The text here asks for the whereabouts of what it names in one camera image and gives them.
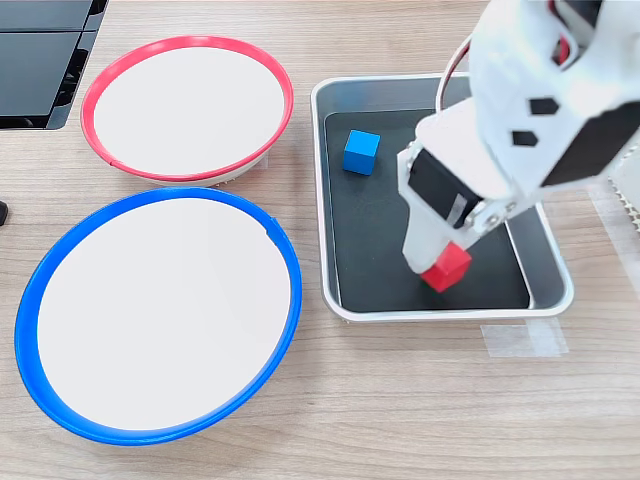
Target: red rim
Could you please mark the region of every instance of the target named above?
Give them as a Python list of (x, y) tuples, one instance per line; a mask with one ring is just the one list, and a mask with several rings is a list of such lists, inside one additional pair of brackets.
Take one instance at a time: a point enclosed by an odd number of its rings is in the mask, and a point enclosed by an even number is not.
[[(98, 135), (96, 133), (94, 125), (94, 113), (96, 104), (98, 103), (100, 96), (111, 84), (111, 82), (113, 82), (116, 78), (118, 78), (120, 74), (126, 72), (134, 65), (137, 65), (138, 63), (150, 57), (153, 57), (154, 55), (158, 55), (159, 53), (189, 47), (209, 47), (230, 50), (253, 58), (254, 60), (262, 63), (265, 67), (267, 67), (280, 83), (282, 93), (284, 94), (284, 114), (282, 116), (282, 121), (280, 122), (278, 130), (276, 130), (276, 133), (273, 134), (273, 136), (265, 145), (263, 145), (259, 150), (252, 153), (248, 157), (232, 165), (228, 165), (217, 170), (211, 170), (209, 172), (196, 173), (191, 175), (158, 175), (154, 173), (143, 172), (141, 170), (136, 170), (135, 168), (131, 168), (123, 164), (122, 162), (114, 158), (98, 139)], [(93, 150), (98, 155), (100, 155), (100, 157), (109, 165), (119, 168), (120, 170), (127, 173), (131, 173), (139, 177), (148, 178), (150, 180), (160, 180), (163, 182), (191, 182), (218, 177), (251, 163), (253, 160), (266, 152), (269, 148), (271, 148), (271, 146), (280, 137), (280, 135), (282, 135), (282, 132), (284, 132), (285, 128), (287, 128), (287, 124), (291, 119), (292, 113), (293, 85), (291, 84), (289, 75), (287, 75), (285, 69), (282, 67), (282, 65), (280, 65), (280, 63), (278, 63), (275, 58), (273, 58), (264, 50), (261, 50), (254, 45), (242, 42), (240, 40), (202, 35), (174, 37), (150, 43), (127, 53), (123, 57), (113, 62), (100, 75), (98, 75), (98, 78), (95, 79), (95, 81), (89, 87), (89, 90), (87, 90), (87, 94), (85, 95), (84, 101), (82, 103), (80, 123), (82, 125), (84, 136), (87, 139), (87, 142), (89, 142), (91, 148), (93, 148)]]

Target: blue rim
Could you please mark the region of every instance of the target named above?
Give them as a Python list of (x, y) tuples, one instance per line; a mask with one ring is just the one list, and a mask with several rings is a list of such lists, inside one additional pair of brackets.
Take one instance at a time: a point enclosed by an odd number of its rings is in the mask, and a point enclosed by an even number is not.
[[(280, 341), (266, 365), (235, 397), (216, 410), (181, 425), (158, 430), (122, 430), (92, 422), (71, 410), (55, 393), (42, 368), (38, 352), (37, 326), (42, 296), (60, 262), (91, 232), (109, 220), (134, 208), (175, 198), (204, 198), (231, 205), (251, 215), (266, 229), (282, 254), (291, 280), (289, 315)], [(236, 195), (208, 188), (160, 188), (119, 200), (87, 217), (62, 237), (42, 259), (27, 285), (15, 328), (16, 360), (22, 380), (44, 413), (56, 423), (90, 440), (112, 445), (151, 445), (191, 435), (220, 421), (251, 398), (277, 368), (284, 357), (298, 324), (302, 306), (300, 264), (291, 242), (278, 222), (257, 205)]]

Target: white plate surface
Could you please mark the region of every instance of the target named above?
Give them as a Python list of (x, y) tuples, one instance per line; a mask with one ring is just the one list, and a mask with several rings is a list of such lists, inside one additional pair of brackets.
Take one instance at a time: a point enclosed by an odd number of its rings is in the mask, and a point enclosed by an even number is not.
[(284, 115), (262, 63), (209, 47), (170, 50), (120, 74), (95, 107), (98, 139), (119, 162), (154, 175), (233, 165), (262, 148)]
[(250, 215), (207, 199), (151, 203), (98, 227), (55, 270), (40, 359), (63, 402), (89, 420), (179, 425), (262, 370), (290, 294), (280, 251)]

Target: blue-rimmed plate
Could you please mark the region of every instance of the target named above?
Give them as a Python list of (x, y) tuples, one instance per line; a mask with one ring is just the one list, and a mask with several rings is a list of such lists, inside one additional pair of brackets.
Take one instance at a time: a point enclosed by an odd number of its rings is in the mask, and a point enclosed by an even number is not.
[(256, 205), (204, 188), (115, 202), (69, 231), (18, 311), (18, 367), (40, 408), (117, 445), (174, 440), (246, 402), (282, 360), (302, 285)]

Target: cable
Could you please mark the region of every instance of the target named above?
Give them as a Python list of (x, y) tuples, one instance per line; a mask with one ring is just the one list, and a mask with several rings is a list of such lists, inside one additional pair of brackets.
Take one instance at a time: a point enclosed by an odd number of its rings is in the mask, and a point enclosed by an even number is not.
[(449, 84), (449, 80), (451, 79), (451, 75), (460, 64), (464, 56), (469, 52), (469, 48), (471, 46), (471, 35), (469, 35), (464, 42), (460, 44), (458, 49), (455, 51), (449, 63), (447, 63), (447, 68), (445, 69), (442, 77), (440, 78), (440, 83), (438, 84), (438, 90), (436, 92), (436, 113), (442, 111), (442, 103), (444, 101), (444, 92), (447, 89), (447, 85)]
[(560, 21), (560, 29), (563, 31), (563, 34), (560, 35), (560, 40), (558, 41), (558, 53), (557, 53), (557, 63), (559, 67), (567, 67), (571, 62), (568, 62), (569, 57), (571, 57), (573, 53), (572, 61), (575, 60), (575, 57), (578, 53), (578, 45), (573, 39), (571, 32), (565, 25), (565, 21), (562, 19), (560, 14), (558, 13), (558, 8), (556, 7), (556, 0), (548, 0), (547, 7), (551, 11), (551, 13)]

